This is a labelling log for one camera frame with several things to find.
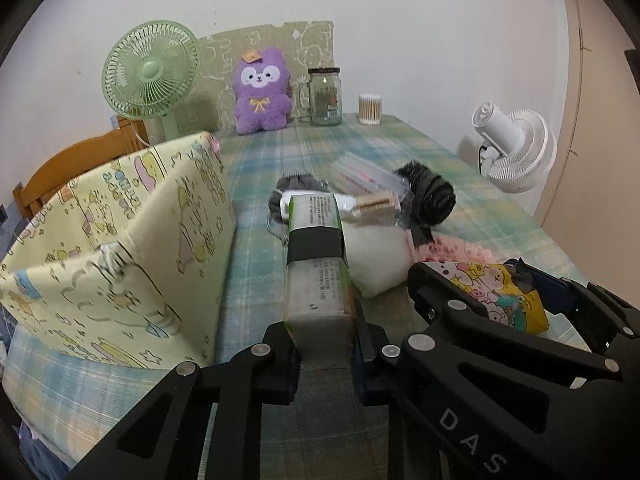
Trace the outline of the clear plastic pencil pouch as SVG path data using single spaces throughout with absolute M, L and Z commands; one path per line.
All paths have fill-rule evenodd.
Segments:
M 398 174 L 352 153 L 337 159 L 331 166 L 332 185 L 337 193 L 360 196 L 390 192 L 398 196 L 401 204 L 409 196 L 408 183 Z

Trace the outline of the green tissue pack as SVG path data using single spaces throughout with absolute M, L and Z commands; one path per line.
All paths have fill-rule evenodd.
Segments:
M 349 366 L 356 309 L 340 213 L 331 196 L 288 206 L 283 323 L 306 370 Z

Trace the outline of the beige door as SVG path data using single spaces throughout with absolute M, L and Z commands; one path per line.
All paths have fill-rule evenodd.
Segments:
M 639 90 L 634 44 L 603 0 L 564 0 L 568 83 L 536 220 L 588 281 L 639 302 Z

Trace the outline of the pink wet wipes pack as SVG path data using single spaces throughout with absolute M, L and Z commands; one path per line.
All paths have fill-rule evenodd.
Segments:
M 413 259 L 420 261 L 460 261 L 472 263 L 497 263 L 489 249 L 442 233 L 434 233 L 430 242 L 414 244 L 410 231 L 406 232 Z

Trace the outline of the white roll with wooden clip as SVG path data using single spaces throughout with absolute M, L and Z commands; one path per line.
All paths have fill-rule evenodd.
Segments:
M 340 193 L 314 194 L 305 196 L 331 196 L 334 198 L 337 210 L 347 218 L 373 219 L 382 217 L 396 217 L 401 213 L 398 196 L 390 192 L 350 196 Z

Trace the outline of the green desk fan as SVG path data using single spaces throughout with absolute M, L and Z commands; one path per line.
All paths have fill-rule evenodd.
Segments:
M 198 40 L 175 21 L 148 21 L 120 38 L 103 65 L 102 92 L 122 117 L 158 119 L 167 140 L 179 129 L 175 109 L 188 96 L 200 65 Z

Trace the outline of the glass mason jar mug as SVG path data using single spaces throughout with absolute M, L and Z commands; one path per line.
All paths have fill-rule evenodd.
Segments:
M 298 104 L 316 126 L 335 126 L 342 121 L 342 82 L 338 67 L 308 68 L 298 90 Z

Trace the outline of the black umbrella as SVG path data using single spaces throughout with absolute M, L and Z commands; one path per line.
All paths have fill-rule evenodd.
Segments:
M 412 160 L 396 170 L 410 188 L 404 199 L 408 208 L 408 227 L 413 246 L 418 248 L 434 240 L 432 227 L 444 222 L 456 204 L 454 187 L 427 166 Z

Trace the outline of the green patterned board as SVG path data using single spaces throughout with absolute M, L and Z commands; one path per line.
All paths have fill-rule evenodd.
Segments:
M 334 23 L 254 25 L 198 38 L 200 62 L 192 90 L 175 110 L 179 132 L 235 127 L 234 83 L 241 74 L 260 86 L 281 75 L 291 118 L 309 116 L 308 70 L 334 65 Z

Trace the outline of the yellow cartoon storage box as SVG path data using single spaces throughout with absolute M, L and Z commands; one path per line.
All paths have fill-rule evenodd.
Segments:
M 66 356 L 206 366 L 234 230 L 217 140 L 158 144 L 54 194 L 2 260 L 2 307 Z

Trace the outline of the cotton swab container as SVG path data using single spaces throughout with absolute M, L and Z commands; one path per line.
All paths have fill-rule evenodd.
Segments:
M 376 126 L 381 123 L 382 96 L 371 93 L 361 93 L 358 96 L 358 122 L 366 126 Z

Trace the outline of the cartoon tissue pack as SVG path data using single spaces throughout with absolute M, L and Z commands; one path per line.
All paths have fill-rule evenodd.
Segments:
M 426 265 L 482 304 L 491 321 L 540 335 L 549 321 L 533 278 L 514 264 L 427 261 Z

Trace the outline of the wooden bed headboard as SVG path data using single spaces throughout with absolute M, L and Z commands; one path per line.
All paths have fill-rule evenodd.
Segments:
M 149 141 L 142 120 L 117 116 L 117 127 L 103 136 L 82 140 L 64 148 L 47 160 L 22 185 L 13 190 L 14 202 L 22 218 L 30 220 L 70 179 L 107 162 L 142 150 Z

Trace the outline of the white towel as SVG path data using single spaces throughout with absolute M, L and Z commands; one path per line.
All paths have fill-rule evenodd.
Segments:
M 381 295 L 407 279 L 413 256 L 405 230 L 347 223 L 343 233 L 349 275 L 363 298 Z

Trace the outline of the gray socks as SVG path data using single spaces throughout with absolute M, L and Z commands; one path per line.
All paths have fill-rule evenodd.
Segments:
M 288 206 L 296 196 L 326 194 L 329 187 L 326 181 L 315 178 L 312 174 L 289 174 L 280 177 L 270 193 L 268 208 L 270 218 L 279 223 L 288 223 Z

